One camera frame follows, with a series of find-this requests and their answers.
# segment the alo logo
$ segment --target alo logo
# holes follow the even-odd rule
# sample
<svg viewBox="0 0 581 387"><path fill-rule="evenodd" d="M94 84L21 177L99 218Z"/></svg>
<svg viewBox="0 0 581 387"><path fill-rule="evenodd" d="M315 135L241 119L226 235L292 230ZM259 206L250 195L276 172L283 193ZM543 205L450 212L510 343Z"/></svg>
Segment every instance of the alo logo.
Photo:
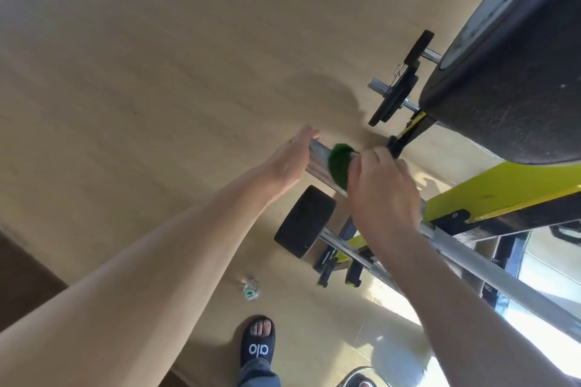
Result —
<svg viewBox="0 0 581 387"><path fill-rule="evenodd" d="M259 356L268 355L268 345L266 344L256 345L252 343L251 346L248 347L248 352L250 352L251 355L254 355L256 358L258 358Z"/></svg>

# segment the forearm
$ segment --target forearm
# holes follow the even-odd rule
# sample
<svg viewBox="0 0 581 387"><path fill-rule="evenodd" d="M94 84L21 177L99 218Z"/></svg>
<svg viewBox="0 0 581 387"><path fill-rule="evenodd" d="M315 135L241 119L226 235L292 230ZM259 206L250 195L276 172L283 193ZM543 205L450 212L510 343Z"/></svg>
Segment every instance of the forearm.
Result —
<svg viewBox="0 0 581 387"><path fill-rule="evenodd" d="M157 386L272 199L256 169L0 335L0 384Z"/></svg>
<svg viewBox="0 0 581 387"><path fill-rule="evenodd" d="M381 245L374 252L416 310L450 385L571 385L418 233L402 233L396 247Z"/></svg>

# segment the jeans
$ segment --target jeans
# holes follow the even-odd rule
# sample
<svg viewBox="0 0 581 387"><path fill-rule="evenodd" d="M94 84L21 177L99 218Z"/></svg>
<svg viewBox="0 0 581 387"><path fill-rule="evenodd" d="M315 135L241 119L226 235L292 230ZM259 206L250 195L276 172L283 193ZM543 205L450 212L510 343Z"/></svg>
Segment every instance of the jeans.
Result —
<svg viewBox="0 0 581 387"><path fill-rule="evenodd" d="M238 387L281 387L281 381L264 358L253 358L240 370Z"/></svg>

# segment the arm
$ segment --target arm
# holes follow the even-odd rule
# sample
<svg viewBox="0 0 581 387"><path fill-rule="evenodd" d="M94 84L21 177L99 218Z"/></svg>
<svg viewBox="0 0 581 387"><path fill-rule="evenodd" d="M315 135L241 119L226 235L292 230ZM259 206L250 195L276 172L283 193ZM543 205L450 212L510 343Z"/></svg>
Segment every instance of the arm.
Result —
<svg viewBox="0 0 581 387"><path fill-rule="evenodd" d="M383 147L355 157L349 200L355 225L416 310L450 385L572 385L419 234L421 200L403 161Z"/></svg>
<svg viewBox="0 0 581 387"><path fill-rule="evenodd" d="M316 132L149 233L0 334L0 385L157 386L236 249L293 186Z"/></svg>

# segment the plastic water bottle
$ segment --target plastic water bottle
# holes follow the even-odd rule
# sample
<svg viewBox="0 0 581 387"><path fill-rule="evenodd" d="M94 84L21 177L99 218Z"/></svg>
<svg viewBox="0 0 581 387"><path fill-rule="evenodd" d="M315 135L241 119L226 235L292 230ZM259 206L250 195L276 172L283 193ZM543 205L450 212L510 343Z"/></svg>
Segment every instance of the plastic water bottle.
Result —
<svg viewBox="0 0 581 387"><path fill-rule="evenodd" d="M249 280L242 289L242 293L246 300L251 302L256 300L260 295L260 283L257 280Z"/></svg>

